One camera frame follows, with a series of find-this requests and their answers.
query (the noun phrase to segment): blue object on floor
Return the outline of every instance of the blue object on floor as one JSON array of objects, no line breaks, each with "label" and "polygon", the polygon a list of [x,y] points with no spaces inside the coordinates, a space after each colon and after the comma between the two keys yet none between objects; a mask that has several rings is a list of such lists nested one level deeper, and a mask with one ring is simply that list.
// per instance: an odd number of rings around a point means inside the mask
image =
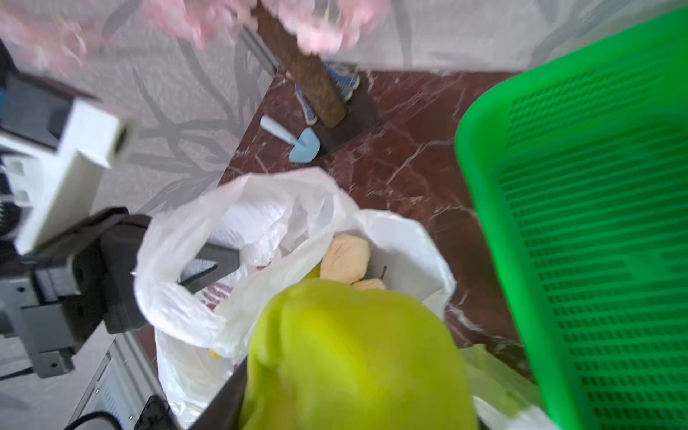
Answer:
[{"label": "blue object on floor", "polygon": [[320,139],[318,139],[318,136],[315,135],[315,132],[311,128],[303,130],[301,137],[296,139],[294,135],[282,127],[279,122],[273,120],[269,116],[263,116],[263,118],[260,119],[260,126],[268,133],[271,133],[294,147],[289,153],[289,161],[292,163],[310,163],[315,159],[315,156],[318,155],[318,151],[320,151]]},{"label": "blue object on floor", "polygon": [[318,116],[313,111],[313,108],[311,108],[311,106],[308,104],[308,101],[306,101],[305,96],[303,95],[303,90],[300,86],[296,85],[294,87],[294,94],[297,95],[297,100],[299,103],[301,103],[306,125],[315,125],[315,123],[318,122]]}]

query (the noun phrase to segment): wooden pole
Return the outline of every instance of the wooden pole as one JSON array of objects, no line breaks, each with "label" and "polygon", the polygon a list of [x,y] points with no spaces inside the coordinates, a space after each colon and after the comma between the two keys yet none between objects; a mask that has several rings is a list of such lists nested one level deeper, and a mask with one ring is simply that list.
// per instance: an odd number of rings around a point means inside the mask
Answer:
[{"label": "wooden pole", "polygon": [[346,116],[346,108],[320,57],[304,55],[299,50],[297,38],[289,34],[260,1],[253,15],[258,19],[258,34],[302,88],[320,121],[325,127],[339,124]]}]

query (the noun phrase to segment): toy shovel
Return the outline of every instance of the toy shovel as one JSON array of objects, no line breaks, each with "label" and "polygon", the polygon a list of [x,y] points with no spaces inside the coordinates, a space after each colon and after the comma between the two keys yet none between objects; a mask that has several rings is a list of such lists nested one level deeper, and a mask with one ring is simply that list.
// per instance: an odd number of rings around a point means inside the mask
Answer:
[{"label": "toy shovel", "polygon": [[260,126],[268,133],[284,140],[292,145],[294,149],[289,153],[289,161],[292,163],[310,163],[315,159],[320,150],[320,139],[315,135],[313,129],[308,128],[303,130],[301,137],[296,139],[287,129],[281,126],[279,122],[273,120],[269,116],[264,116],[260,119]]}]

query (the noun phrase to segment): plastic bag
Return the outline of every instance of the plastic bag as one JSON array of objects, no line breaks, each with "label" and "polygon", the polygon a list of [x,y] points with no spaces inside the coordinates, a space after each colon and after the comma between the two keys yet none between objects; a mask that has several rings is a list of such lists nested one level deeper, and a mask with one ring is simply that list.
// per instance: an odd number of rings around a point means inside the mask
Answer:
[{"label": "plastic bag", "polygon": [[[320,168],[243,175],[194,202],[153,217],[137,255],[134,291],[156,328],[158,371],[180,423],[188,426],[244,359],[263,308],[306,276],[337,233],[371,242],[370,277],[421,300],[438,317],[455,279],[421,224],[360,210]],[[178,284],[207,242],[239,249],[240,269],[220,281],[228,297],[211,310]],[[223,357],[219,365],[206,350]],[[182,411],[188,413],[185,421]]]},{"label": "plastic bag", "polygon": [[485,345],[461,350],[469,375],[473,406],[490,430],[556,430],[542,411],[536,384],[490,354]]}]

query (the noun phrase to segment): green basket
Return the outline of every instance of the green basket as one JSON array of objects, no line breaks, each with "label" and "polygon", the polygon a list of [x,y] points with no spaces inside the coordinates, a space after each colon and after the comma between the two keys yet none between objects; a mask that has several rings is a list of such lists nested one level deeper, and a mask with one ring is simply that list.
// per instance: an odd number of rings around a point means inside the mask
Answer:
[{"label": "green basket", "polygon": [[456,151],[552,419],[688,428],[688,10],[498,85]]}]

